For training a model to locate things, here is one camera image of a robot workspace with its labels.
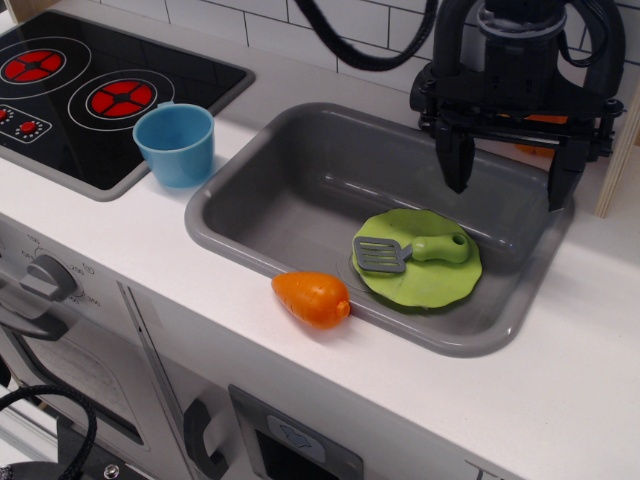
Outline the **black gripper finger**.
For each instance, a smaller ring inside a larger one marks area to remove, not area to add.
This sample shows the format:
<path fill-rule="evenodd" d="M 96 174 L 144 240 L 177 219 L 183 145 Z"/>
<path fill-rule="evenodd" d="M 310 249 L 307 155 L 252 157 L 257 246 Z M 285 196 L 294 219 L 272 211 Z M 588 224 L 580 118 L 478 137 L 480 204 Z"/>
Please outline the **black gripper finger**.
<path fill-rule="evenodd" d="M 448 124 L 435 131 L 436 152 L 446 185 L 460 194 L 470 179 L 475 159 L 475 141 L 466 132 Z"/>
<path fill-rule="evenodd" d="M 586 165 L 586 142 L 565 139 L 555 149 L 548 177 L 548 209 L 565 207 L 578 185 Z"/>

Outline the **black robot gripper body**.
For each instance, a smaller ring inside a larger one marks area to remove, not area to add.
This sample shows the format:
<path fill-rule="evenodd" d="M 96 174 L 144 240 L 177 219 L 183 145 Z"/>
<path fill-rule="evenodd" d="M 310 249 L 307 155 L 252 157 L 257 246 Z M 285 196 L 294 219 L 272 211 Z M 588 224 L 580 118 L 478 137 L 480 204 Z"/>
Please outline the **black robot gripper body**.
<path fill-rule="evenodd" d="M 412 110 L 435 137 L 448 124 L 473 139 L 543 146 L 555 150 L 565 139 L 586 142 L 586 162 L 610 155 L 613 124 L 623 110 L 616 94 L 623 75 L 625 33 L 593 29 L 596 48 L 579 60 L 583 84 L 566 79 L 557 65 L 567 53 L 563 32 L 529 37 L 485 34 L 485 64 L 476 71 L 461 59 L 463 32 L 439 29 L 434 58 L 417 75 Z M 529 115 L 567 116 L 566 124 L 526 120 Z"/>

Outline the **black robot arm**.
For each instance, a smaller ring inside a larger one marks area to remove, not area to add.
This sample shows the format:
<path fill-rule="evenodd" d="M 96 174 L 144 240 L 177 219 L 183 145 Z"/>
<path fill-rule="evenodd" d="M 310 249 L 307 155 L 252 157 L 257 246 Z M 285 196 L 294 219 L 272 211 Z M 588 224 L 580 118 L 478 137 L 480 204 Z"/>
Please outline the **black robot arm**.
<path fill-rule="evenodd" d="M 558 210 L 585 166 L 612 151 L 626 37 L 612 1 L 575 1 L 592 52 L 570 56 L 564 1 L 446 1 L 432 61 L 417 75 L 410 106 L 435 141 L 445 183 L 460 193 L 478 138 L 545 147 L 554 156 L 548 206 Z"/>

